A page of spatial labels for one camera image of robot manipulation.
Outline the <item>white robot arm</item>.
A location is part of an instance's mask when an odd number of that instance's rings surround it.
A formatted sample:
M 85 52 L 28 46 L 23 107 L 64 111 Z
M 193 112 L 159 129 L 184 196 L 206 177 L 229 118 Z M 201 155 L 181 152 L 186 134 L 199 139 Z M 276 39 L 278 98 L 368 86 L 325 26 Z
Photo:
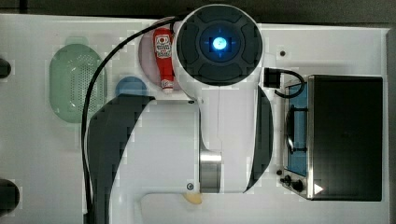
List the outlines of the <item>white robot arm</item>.
M 270 163 L 258 24 L 237 7 L 208 5 L 181 22 L 171 45 L 180 98 L 121 94 L 91 118 L 90 224 L 143 224 L 150 194 L 246 193 Z

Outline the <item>yellow object under arm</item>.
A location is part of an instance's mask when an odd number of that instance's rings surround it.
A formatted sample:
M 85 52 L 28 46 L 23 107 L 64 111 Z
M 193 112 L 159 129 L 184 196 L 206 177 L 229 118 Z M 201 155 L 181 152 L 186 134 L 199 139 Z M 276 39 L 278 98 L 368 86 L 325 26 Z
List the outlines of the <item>yellow object under arm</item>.
M 201 193 L 184 193 L 183 197 L 187 202 L 191 204 L 198 205 L 203 202 Z

